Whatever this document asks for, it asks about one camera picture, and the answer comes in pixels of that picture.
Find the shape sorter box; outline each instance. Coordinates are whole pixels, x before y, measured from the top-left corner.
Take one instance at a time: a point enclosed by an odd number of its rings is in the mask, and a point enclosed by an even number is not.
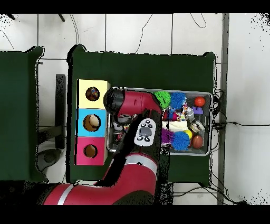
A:
[[[107,90],[110,88],[110,84],[103,80],[85,80],[79,79],[79,108],[90,109],[105,109],[103,104],[103,97]],[[95,87],[98,90],[98,98],[95,101],[88,100],[86,97],[86,91]]]
[[[95,146],[97,153],[90,158],[85,154],[88,145]],[[76,165],[104,165],[107,158],[106,137],[78,137],[75,150]]]
[[[87,115],[96,115],[101,122],[98,130],[90,132],[83,127],[83,120]],[[78,137],[105,137],[107,130],[107,111],[105,109],[82,109],[79,108]]]

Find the green spiky ball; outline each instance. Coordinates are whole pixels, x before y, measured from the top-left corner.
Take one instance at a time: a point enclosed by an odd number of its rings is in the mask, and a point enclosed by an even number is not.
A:
[[[169,107],[170,102],[171,102],[170,93],[166,91],[157,91],[157,92],[154,92],[154,95],[158,98],[162,109],[166,109],[167,107]]]

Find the pink box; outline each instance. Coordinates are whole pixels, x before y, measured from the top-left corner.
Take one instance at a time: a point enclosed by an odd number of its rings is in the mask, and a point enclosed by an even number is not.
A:
[[[77,155],[76,151],[74,151],[74,156],[76,157],[75,165],[104,165],[107,158],[105,143],[105,137],[78,137]],[[96,156],[93,158],[89,158],[84,154],[84,149],[88,145],[94,145],[97,148]]]

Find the orange ball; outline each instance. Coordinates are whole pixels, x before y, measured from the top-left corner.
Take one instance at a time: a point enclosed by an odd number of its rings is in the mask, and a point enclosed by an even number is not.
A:
[[[196,97],[195,100],[194,100],[194,104],[197,107],[202,107],[205,104],[204,97]]]
[[[196,135],[192,139],[192,146],[193,148],[199,149],[203,146],[203,142],[204,142],[203,138],[199,135]]]

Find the blue box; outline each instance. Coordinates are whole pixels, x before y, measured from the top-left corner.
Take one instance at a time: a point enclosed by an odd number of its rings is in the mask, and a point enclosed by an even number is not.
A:
[[[95,114],[99,116],[101,125],[95,132],[89,132],[83,127],[83,120],[87,115]],[[105,137],[107,126],[107,112],[105,109],[80,109],[78,119],[78,137]]]

